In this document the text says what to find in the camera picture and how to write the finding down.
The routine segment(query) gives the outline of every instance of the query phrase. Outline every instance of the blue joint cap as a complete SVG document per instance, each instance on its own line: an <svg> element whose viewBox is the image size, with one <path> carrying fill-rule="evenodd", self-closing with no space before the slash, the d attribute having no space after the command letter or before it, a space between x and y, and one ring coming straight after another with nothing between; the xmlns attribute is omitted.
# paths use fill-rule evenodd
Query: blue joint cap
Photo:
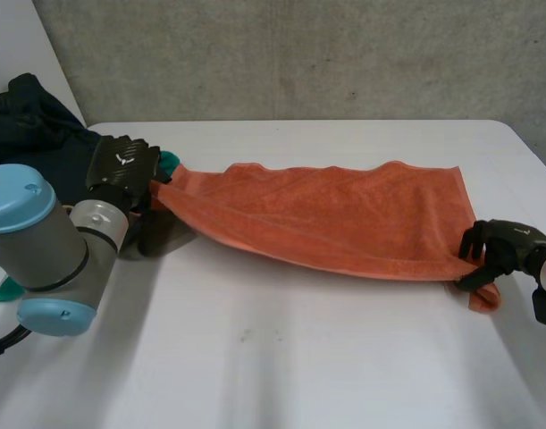
<svg viewBox="0 0 546 429"><path fill-rule="evenodd" d="M66 299L24 299L17 311L19 323L33 332L53 337L80 335L88 330L96 310Z"/></svg>
<svg viewBox="0 0 546 429"><path fill-rule="evenodd" d="M21 164L0 165L0 234L40 222L55 202L55 191L37 170Z"/></svg>

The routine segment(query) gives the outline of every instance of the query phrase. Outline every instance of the white wall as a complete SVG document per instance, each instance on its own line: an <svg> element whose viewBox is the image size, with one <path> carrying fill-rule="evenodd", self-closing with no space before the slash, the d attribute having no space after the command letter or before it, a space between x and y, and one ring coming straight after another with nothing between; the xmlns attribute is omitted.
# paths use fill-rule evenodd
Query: white wall
<svg viewBox="0 0 546 429"><path fill-rule="evenodd" d="M82 114L30 0L0 0L0 92L19 74L35 74L44 88L83 121Z"/></svg>

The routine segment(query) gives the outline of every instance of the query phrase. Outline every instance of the gray wall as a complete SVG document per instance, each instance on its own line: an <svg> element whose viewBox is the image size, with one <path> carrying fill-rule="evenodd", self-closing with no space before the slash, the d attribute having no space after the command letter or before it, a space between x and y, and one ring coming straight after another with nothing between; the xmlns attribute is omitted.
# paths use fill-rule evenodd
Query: gray wall
<svg viewBox="0 0 546 429"><path fill-rule="evenodd" d="M496 119L546 163L546 0L35 0L88 121Z"/></svg>

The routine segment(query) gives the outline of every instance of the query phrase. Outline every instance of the towel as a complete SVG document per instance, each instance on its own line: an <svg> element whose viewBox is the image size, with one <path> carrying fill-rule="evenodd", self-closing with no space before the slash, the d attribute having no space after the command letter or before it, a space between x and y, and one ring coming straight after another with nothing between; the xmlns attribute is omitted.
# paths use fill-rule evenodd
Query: towel
<svg viewBox="0 0 546 429"><path fill-rule="evenodd" d="M458 258L475 215L456 168L389 162L268 170L235 164L194 172L182 164L152 194L194 230L225 245L317 270L373 279L453 281L476 266ZM489 312L488 285L469 307Z"/></svg>

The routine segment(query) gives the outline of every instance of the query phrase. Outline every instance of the table surface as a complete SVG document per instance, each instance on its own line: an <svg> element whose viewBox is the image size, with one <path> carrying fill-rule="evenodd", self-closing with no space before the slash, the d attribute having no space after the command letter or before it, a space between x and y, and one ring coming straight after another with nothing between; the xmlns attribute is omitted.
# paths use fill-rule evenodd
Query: table surface
<svg viewBox="0 0 546 429"><path fill-rule="evenodd" d="M546 167L491 121L102 123L219 172L460 166L478 218L546 232ZM116 264L78 338L0 357L0 429L546 428L546 327L533 279L497 281L494 315L433 282L355 279L198 238ZM0 304L0 335L15 304Z"/></svg>

